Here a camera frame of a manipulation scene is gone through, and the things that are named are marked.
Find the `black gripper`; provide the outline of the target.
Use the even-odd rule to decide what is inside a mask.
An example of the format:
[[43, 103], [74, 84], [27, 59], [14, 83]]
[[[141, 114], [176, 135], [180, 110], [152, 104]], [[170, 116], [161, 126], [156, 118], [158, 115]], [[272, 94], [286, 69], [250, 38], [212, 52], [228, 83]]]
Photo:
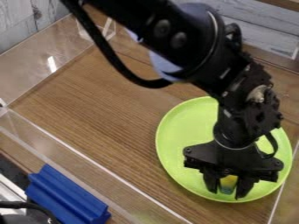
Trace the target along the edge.
[[230, 150], [212, 140], [182, 148], [184, 166], [202, 175], [209, 192], [216, 193], [220, 179], [237, 176], [234, 199], [244, 198], [258, 180], [276, 182], [284, 163], [274, 154], [265, 154], [253, 143], [242, 150]]

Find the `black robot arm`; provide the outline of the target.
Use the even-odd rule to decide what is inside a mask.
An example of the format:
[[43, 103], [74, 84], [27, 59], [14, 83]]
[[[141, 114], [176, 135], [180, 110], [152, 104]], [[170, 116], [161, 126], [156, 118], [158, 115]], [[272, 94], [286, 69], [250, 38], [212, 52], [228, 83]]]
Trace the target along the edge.
[[[174, 4], [170, 0], [59, 0], [106, 61], [120, 74], [144, 88], [188, 82], [218, 103], [213, 138], [182, 150], [184, 164], [200, 171], [206, 189], [216, 192], [220, 180], [237, 178], [237, 198], [254, 183], [277, 180], [284, 163], [257, 148], [282, 119], [270, 76], [242, 51], [241, 30], [225, 24], [205, 3]], [[89, 4], [113, 18], [150, 51], [160, 76], [145, 80], [117, 57], [81, 5]]]

